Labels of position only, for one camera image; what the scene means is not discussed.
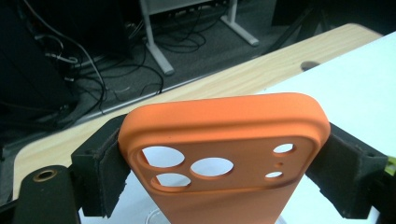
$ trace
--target cable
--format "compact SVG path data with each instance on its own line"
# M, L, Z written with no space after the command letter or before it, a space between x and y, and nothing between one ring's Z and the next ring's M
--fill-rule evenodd
M123 90L119 90L119 91L111 90L111 91L113 92L114 96L116 97L116 99L117 99L118 101L124 102L125 100L121 100L120 97L118 96L118 93L122 93L122 92L128 91L129 89L131 89L130 86L128 86L127 88L125 88L125 89L123 89Z
M131 71L128 71L128 72L126 72L126 73L123 73L123 74L121 74L121 75L111 76L111 77L104 77L104 78L125 77L125 76L128 76L128 75L132 74L134 71L137 71L139 68L145 68L145 69L150 70L150 71L153 72L157 77L160 78L161 83L156 84L156 85L160 85L160 90L158 91L158 94L162 93L162 92L163 92L163 85L164 85L163 76L162 76L161 73L159 73L157 70L155 70L155 69L153 69L153 68L151 68L151 67L149 67L149 66L144 65L144 63L145 63L145 61L146 61L146 59L147 59L147 49L146 49L146 47L145 47L146 44L147 44L147 41L144 41L144 42L143 42L143 59L142 59L142 62L141 62L141 63L138 63L138 64L136 64L136 63L128 63L128 64L124 64L124 65L121 65L121 66L118 66L118 67L117 67L117 68L122 68L122 67L131 67L131 66L135 66L134 69L132 69Z
M101 54L101 55L99 55L99 56L96 56L96 58L93 58L93 61L94 62L96 62L96 63L99 63L99 62L101 62L102 60L104 60L106 58L106 55L104 55L104 54ZM79 68L82 68L82 67L85 67L85 66L87 66L87 65L91 65L91 62L90 61L86 61L86 62L83 62L83 57L82 57L82 55L81 55L81 63L79 63Z
M94 78L94 77L80 77L79 79L88 79L90 81L93 81L93 82L97 83L99 85L99 87L101 88L100 90L94 89L95 91L100 91L101 94L100 94L99 99L97 99L96 97L93 97L93 95L92 95L92 93L90 91L86 91L90 96L92 96L93 99L96 100L96 103L90 109L88 109L84 113L84 115L90 113L91 111L93 111L97 106L99 108L99 111L102 113L102 115L104 115L105 113L104 113L104 111L102 109L102 102L107 99L107 94L103 95L103 85L102 85L102 83L99 80L97 80L96 78Z
M100 83L99 83L96 79L93 79L92 81L94 81L94 82L96 82L96 83L98 83L98 84L100 85ZM77 86L77 88L79 88L79 89L82 90L83 92L89 94L94 100L96 100L96 101L99 101L99 100L100 100L100 97L96 97L96 96L93 94L93 91L100 91L100 90L95 89L95 88L91 88L90 90L88 90L87 88L85 88L85 87L83 87L83 86L80 86L80 85L76 85L76 86Z
M190 27L186 27L185 25L183 25L182 23L180 23L179 21L177 21L176 19L173 19L173 21L182 29L189 29L189 31L187 33L185 33L184 37L177 37L174 35L170 35L169 32L163 31L164 34L170 36L171 38L175 39L176 41L178 41L178 43L176 44L171 44L171 43L166 43L163 42L161 40L158 40L158 38L156 39L156 43L163 49L168 50L170 52L174 52L174 53L192 53L197 51L201 46L203 46L206 43L206 38L201 34L201 32L206 31L210 28L212 28L219 20L220 18L226 13L228 7L224 6L224 11L220 14L220 16L210 25L206 26L205 28L196 31L196 27L198 25L198 21L201 19L202 16L202 6L199 7L199 14L196 18L196 20L193 23L193 26ZM192 35L195 36L199 36L202 40L203 43L199 43L198 41L194 40L193 38L191 38Z
M106 66L101 67L100 65L98 65L98 70L100 70L101 73L103 73L103 72L105 72L105 71L107 71L107 70L117 68L117 67L119 67L119 64L125 62L125 60L126 60L126 59L121 59L121 60L113 61L113 60L107 59L107 60L101 61L100 63L103 63L103 64L105 64ZM82 69L79 68L78 66L76 66L75 69L78 70L78 75L79 75L79 76L90 76L90 75L92 75L92 74L96 75L95 71L92 71L92 70L81 72Z
M51 57L51 58L56 58L57 60L60 60L65 63L78 63L78 59L75 57L69 57L68 59L61 57L61 55L56 55L53 53L45 53L44 54L46 57Z
M160 85L161 86L161 89L163 88L163 84L162 83L150 83L150 84L148 84L148 85L146 85L146 86L144 86L143 87L143 89L142 89L142 91L140 92L140 96L142 96L143 95L143 92L145 91L145 89L147 88L147 87L149 87L149 86L154 86L154 85Z
M62 51L64 50L64 43L55 35L36 35L35 36L35 40L40 40L43 38L50 38L50 39L55 40L56 42L59 43L59 46L61 46Z
M143 21L140 21L139 24L137 24L136 28L134 29L134 31L132 31L129 35L128 38L132 39L134 38L135 35L137 35L137 33L143 28Z
M99 105L99 107L101 106L101 103L103 101L103 99L105 98L106 95L106 84L102 79L102 75L100 74L99 70L96 67L95 62L93 61L91 55L88 53L87 50L85 50L84 47L82 47L77 41L75 41L74 39L70 38L67 35L62 34L61 32L59 32L58 30L56 30L55 28L53 28L52 26L50 26L43 18L41 18L40 15L38 15L38 13L32 8L32 6L29 4L29 2L27 0L23 0L23 2L26 4L26 6L32 11L32 13L35 15L36 18L38 18L47 28L49 28L53 33L55 33L56 35L70 41L71 43L75 44L77 47L79 47L84 54L87 56L88 60L90 61L92 68L95 70L96 75L98 76L100 82L101 82L101 96L100 96L100 101L98 103L95 104L95 106Z

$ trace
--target orange phone case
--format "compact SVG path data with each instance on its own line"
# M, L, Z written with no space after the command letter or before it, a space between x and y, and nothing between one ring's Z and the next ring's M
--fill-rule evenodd
M119 147L172 224L262 224L276 222L329 134L313 98L276 93L139 107L121 125ZM144 150L156 146L182 159L152 165ZM194 169L211 159L231 168L215 175ZM163 184L169 174L187 183Z

